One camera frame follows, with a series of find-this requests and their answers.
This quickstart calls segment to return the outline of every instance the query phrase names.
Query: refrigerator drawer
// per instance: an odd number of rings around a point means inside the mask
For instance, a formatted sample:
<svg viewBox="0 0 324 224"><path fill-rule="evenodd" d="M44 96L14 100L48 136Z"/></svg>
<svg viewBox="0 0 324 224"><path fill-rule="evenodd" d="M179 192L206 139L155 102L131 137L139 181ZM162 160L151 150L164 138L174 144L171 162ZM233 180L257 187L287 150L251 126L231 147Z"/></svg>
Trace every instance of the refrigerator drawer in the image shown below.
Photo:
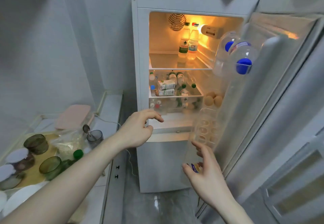
<svg viewBox="0 0 324 224"><path fill-rule="evenodd" d="M180 180L185 177L181 165L186 153L189 128L178 130L178 133L172 130L175 129L155 130L149 140L137 148L141 193L166 192L190 187Z"/></svg>

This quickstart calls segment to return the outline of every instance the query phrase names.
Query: air vent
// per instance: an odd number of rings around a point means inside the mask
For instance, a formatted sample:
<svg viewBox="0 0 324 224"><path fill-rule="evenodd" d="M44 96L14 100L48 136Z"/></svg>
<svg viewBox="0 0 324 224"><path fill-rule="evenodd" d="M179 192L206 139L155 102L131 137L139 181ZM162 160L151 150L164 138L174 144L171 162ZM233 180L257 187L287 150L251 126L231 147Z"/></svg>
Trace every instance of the air vent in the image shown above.
<svg viewBox="0 0 324 224"><path fill-rule="evenodd" d="M185 22L187 21L186 17L183 14L173 13L168 18L170 29L174 31L179 31L184 27Z"/></svg>

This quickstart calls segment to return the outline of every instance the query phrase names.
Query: white bottle cap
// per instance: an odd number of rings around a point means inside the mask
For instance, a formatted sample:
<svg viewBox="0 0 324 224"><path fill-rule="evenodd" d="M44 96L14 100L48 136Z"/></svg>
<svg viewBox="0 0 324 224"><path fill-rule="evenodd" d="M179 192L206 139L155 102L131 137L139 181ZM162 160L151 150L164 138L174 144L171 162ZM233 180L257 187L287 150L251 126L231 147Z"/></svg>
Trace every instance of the white bottle cap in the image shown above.
<svg viewBox="0 0 324 224"><path fill-rule="evenodd" d="M6 164L0 167L0 181L8 179L11 175L16 173L14 166L11 164Z"/></svg>
<svg viewBox="0 0 324 224"><path fill-rule="evenodd" d="M13 151L6 157L7 163L17 163L28 156L28 149L27 148L21 148L18 150Z"/></svg>

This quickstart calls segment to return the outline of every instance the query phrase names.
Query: plastic bag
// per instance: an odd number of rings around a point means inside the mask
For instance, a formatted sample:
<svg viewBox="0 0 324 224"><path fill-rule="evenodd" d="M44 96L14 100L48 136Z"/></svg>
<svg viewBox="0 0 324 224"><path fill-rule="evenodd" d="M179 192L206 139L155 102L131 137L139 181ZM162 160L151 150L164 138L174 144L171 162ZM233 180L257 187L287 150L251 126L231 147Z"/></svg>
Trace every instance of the plastic bag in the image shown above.
<svg viewBox="0 0 324 224"><path fill-rule="evenodd" d="M59 137L53 139L50 143L59 150L59 156L62 160L74 160L73 153L87 147L85 135L82 128L74 130L62 130L56 133Z"/></svg>

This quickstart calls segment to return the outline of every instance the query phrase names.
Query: large plastic bottle with blue cap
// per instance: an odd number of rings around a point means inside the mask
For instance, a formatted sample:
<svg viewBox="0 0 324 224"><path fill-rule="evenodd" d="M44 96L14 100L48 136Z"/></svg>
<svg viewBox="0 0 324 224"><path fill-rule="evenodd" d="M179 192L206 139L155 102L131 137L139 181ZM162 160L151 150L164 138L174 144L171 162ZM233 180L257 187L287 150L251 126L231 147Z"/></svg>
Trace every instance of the large plastic bottle with blue cap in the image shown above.
<svg viewBox="0 0 324 224"><path fill-rule="evenodd" d="M229 50L229 60L234 72L245 75L258 57L258 51L249 42L239 42Z"/></svg>
<svg viewBox="0 0 324 224"><path fill-rule="evenodd" d="M213 68L213 73L215 75L224 77L228 74L225 66L229 58L228 51L233 43L239 39L240 36L235 31L227 32L221 37L216 52L215 65Z"/></svg>

